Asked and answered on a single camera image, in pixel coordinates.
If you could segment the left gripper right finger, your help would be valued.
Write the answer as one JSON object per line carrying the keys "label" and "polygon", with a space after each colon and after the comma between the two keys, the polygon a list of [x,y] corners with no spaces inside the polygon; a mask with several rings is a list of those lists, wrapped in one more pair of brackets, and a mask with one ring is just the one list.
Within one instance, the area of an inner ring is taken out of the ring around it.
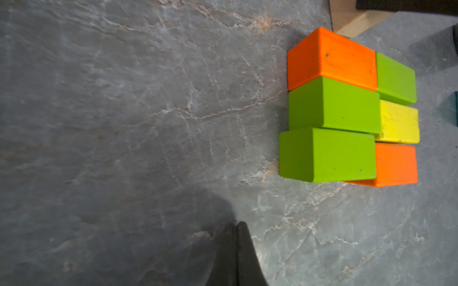
{"label": "left gripper right finger", "polygon": [[243,221],[237,224],[237,283],[239,286],[268,286],[248,224]]}

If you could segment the yellow block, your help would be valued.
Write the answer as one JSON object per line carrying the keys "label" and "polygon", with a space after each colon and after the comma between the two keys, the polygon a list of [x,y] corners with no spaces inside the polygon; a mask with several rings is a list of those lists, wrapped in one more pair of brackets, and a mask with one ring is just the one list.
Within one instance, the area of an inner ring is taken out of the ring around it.
{"label": "yellow block", "polygon": [[380,101],[381,129],[377,142],[418,144],[421,140],[419,111],[394,102]]}

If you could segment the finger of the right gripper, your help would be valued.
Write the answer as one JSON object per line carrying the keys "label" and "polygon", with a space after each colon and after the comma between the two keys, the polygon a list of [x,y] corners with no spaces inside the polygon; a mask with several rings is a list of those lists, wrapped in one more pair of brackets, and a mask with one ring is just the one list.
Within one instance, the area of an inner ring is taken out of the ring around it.
{"label": "finger of the right gripper", "polygon": [[458,15],[458,0],[356,0],[358,10]]}

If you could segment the tan wooden triangle block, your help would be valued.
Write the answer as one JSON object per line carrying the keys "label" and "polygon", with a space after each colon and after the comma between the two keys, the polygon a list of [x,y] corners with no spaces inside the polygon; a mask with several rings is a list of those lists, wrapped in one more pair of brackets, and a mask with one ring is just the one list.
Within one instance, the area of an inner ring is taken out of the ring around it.
{"label": "tan wooden triangle block", "polygon": [[356,0],[330,0],[330,16],[334,33],[355,38],[394,13],[376,10],[357,10]]}

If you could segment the green block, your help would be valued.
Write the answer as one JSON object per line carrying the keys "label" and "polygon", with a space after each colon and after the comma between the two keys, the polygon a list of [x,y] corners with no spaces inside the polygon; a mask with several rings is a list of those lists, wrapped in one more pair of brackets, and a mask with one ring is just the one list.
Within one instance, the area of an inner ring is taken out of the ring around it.
{"label": "green block", "polygon": [[376,53],[378,93],[381,100],[404,106],[417,102],[415,71],[381,53]]}
{"label": "green block", "polygon": [[279,174],[313,183],[374,179],[375,138],[367,133],[322,128],[282,132]]}
{"label": "green block", "polygon": [[289,129],[306,127],[377,134],[380,96],[328,77],[313,79],[289,93]]}

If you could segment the orange block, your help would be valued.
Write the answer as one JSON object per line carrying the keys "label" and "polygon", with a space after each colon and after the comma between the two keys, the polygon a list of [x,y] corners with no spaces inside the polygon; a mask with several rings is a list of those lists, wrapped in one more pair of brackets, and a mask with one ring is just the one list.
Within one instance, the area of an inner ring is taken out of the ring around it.
{"label": "orange block", "polygon": [[375,91],[376,52],[319,27],[287,53],[288,90],[320,76]]}
{"label": "orange block", "polygon": [[377,177],[347,183],[377,188],[418,183],[414,146],[376,143],[375,150]]}

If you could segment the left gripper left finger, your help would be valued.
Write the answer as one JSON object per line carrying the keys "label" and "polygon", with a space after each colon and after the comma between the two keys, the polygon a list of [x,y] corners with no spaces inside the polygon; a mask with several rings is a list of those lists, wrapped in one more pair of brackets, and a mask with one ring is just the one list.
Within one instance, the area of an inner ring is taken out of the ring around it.
{"label": "left gripper left finger", "polygon": [[206,285],[237,285],[237,230],[233,223],[227,224],[221,234],[218,251]]}

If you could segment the teal small block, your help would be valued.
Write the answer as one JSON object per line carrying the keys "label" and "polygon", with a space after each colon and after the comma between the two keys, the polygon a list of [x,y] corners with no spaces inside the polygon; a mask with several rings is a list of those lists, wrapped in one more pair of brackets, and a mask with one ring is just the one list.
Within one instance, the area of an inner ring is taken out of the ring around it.
{"label": "teal small block", "polygon": [[455,96],[455,110],[456,110],[456,126],[458,126],[458,92],[454,92]]}

